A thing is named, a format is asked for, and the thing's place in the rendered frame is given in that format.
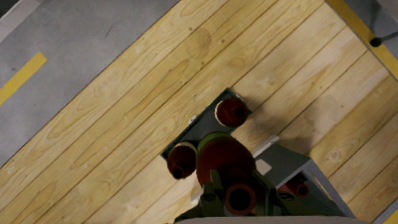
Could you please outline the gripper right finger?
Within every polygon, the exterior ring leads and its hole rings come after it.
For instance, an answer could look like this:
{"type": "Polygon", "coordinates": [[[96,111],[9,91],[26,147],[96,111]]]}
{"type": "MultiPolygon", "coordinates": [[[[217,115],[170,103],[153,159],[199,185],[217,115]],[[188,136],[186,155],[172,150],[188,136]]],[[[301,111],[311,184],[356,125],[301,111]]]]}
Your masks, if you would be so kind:
{"type": "Polygon", "coordinates": [[[257,169],[249,171],[249,181],[256,195],[254,211],[257,216],[332,216],[305,207],[293,194],[278,193],[257,169]]]}

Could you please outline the dark grey tray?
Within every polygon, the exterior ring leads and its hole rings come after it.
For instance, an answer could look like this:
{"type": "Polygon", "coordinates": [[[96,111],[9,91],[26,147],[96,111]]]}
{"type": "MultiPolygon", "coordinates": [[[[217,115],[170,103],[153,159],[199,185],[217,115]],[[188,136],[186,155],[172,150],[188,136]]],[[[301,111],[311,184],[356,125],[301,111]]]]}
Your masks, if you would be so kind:
{"type": "Polygon", "coordinates": [[[172,149],[182,141],[188,141],[198,147],[201,139],[208,133],[221,131],[230,133],[235,128],[226,127],[220,124],[214,115],[216,105],[224,99],[235,97],[238,98],[228,87],[160,154],[167,162],[168,155],[172,149]]]}

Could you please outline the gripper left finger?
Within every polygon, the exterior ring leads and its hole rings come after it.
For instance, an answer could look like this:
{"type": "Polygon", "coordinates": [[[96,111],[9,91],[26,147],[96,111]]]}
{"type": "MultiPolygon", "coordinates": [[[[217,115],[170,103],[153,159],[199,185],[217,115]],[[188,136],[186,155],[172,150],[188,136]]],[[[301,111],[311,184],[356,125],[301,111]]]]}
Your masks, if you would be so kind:
{"type": "Polygon", "coordinates": [[[226,217],[224,212],[224,188],[216,170],[210,170],[210,183],[203,183],[200,203],[174,219],[177,222],[203,217],[226,217]],[[222,207],[223,206],[223,207],[222,207]]]}

